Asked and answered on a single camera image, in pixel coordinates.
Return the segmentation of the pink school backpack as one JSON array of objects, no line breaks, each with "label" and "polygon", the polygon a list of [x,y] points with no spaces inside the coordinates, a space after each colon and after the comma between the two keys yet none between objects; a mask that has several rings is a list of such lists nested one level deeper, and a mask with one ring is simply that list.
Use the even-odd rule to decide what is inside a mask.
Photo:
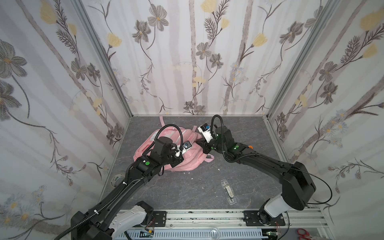
[{"label": "pink school backpack", "polygon": [[202,147],[196,143],[197,140],[204,138],[202,134],[197,132],[197,129],[197,126],[193,126],[192,129],[180,128],[183,134],[182,152],[180,151],[180,133],[176,127],[167,127],[159,134],[159,138],[166,137],[171,139],[172,143],[177,145],[175,148],[172,148],[172,151],[174,151],[178,157],[182,156],[184,158],[181,163],[174,167],[170,164],[166,165],[165,170],[171,172],[191,171],[203,162],[210,163],[215,159],[213,155],[203,153]]}]

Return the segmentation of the clear plastic stapler box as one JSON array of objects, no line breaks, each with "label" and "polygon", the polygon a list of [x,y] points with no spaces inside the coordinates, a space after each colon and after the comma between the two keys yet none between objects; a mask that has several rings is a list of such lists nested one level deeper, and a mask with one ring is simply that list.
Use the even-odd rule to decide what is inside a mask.
[{"label": "clear plastic stapler box", "polygon": [[227,198],[229,205],[235,205],[237,203],[237,199],[235,197],[234,191],[230,186],[227,180],[221,180],[221,186]]}]

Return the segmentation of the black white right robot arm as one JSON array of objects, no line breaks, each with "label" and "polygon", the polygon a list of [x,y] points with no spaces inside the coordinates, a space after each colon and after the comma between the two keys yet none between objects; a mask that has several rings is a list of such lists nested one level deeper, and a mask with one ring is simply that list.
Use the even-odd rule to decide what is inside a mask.
[{"label": "black white right robot arm", "polygon": [[235,137],[220,115],[214,115],[208,123],[197,125],[197,131],[202,135],[197,144],[203,153],[215,151],[227,163],[251,167],[281,185],[281,192],[267,199],[257,210],[253,218],[256,224],[269,226],[283,219],[283,213],[289,210],[302,211],[312,205],[311,198],[317,190],[316,175],[308,172],[303,163],[284,162],[252,149],[248,143]]}]

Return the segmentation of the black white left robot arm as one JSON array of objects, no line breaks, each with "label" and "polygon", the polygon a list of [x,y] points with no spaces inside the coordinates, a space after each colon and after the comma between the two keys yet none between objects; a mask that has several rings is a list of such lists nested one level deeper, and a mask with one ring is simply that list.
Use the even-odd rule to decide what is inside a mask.
[{"label": "black white left robot arm", "polygon": [[[179,146],[170,138],[160,137],[160,133],[168,127],[174,127],[179,132]],[[177,125],[167,124],[160,128],[142,156],[127,168],[117,188],[85,214],[77,212],[71,219],[71,226],[55,239],[60,240],[70,234],[72,240],[111,240],[112,234],[117,231],[110,225],[123,204],[154,176],[163,174],[166,165],[181,163],[183,142],[182,130]]]}]

